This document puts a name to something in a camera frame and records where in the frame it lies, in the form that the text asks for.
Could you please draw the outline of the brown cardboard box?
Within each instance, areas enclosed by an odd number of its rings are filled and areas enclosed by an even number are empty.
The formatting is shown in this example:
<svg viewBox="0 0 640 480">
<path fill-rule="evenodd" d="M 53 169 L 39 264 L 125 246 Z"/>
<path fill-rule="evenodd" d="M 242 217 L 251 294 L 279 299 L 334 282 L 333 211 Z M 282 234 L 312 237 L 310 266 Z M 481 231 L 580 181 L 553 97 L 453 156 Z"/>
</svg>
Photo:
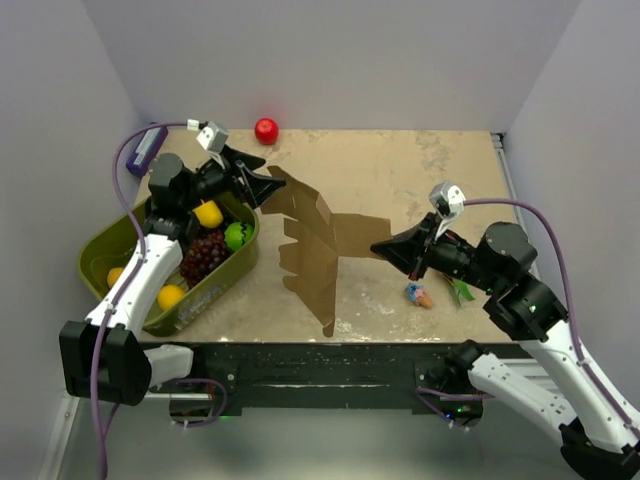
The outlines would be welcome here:
<svg viewBox="0 0 640 480">
<path fill-rule="evenodd" d="M 291 241 L 278 247 L 283 286 L 294 293 L 331 337 L 336 323 L 339 259 L 380 257 L 371 245 L 391 238 L 391 221 L 357 213 L 333 212 L 322 195 L 279 166 L 268 168 L 286 185 L 261 207 L 284 216 L 283 233 Z"/>
</svg>

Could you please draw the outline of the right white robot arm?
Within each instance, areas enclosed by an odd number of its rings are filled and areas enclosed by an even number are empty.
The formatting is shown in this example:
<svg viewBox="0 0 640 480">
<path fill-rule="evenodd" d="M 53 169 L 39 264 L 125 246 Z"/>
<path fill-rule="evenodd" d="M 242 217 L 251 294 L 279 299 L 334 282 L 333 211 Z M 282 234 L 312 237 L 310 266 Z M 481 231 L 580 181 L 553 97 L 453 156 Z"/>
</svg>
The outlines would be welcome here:
<svg viewBox="0 0 640 480">
<path fill-rule="evenodd" d="M 549 392 L 512 371 L 472 340 L 454 347 L 426 375 L 427 393 L 454 399 L 494 397 L 538 426 L 583 479 L 631 479 L 639 472 L 639 413 L 606 382 L 596 362 L 571 337 L 569 312 L 530 272 L 537 257 L 523 229 L 495 222 L 477 245 L 451 230 L 437 231 L 433 213 L 371 251 L 412 280 L 436 270 L 484 291 L 489 319 L 533 357 L 557 390 Z"/>
</svg>

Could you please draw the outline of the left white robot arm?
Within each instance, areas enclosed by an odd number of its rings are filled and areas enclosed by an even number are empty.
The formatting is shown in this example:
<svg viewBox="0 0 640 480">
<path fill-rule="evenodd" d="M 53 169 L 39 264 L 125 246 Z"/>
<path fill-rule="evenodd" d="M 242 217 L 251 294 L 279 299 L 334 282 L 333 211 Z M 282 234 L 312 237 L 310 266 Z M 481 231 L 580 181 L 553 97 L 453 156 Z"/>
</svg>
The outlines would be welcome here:
<svg viewBox="0 0 640 480">
<path fill-rule="evenodd" d="M 135 406 L 150 388 L 168 381 L 185 392 L 205 385 L 207 368 L 193 359 L 192 349 L 144 349 L 139 336 L 158 293 L 199 231 L 196 208 L 229 193 L 256 209 L 285 186 L 280 177 L 258 173 L 264 164 L 228 146 L 211 154 L 196 171 L 176 154 L 157 157 L 148 181 L 145 218 L 131 221 L 138 240 L 123 273 L 83 321 L 69 321 L 60 331 L 69 394 Z"/>
</svg>

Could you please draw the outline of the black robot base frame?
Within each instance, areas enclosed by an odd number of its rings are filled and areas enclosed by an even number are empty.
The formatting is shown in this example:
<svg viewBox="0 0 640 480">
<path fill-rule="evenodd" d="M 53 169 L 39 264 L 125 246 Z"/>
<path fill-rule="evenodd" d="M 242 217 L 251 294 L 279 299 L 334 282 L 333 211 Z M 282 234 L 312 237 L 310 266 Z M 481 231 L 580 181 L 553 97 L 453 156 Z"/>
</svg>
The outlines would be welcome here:
<svg viewBox="0 0 640 480">
<path fill-rule="evenodd" d="M 170 396 L 175 420 L 249 408 L 408 410 L 442 413 L 464 427 L 484 412 L 478 390 L 445 365 L 450 344 L 194 343 L 185 383 L 152 388 Z"/>
</svg>

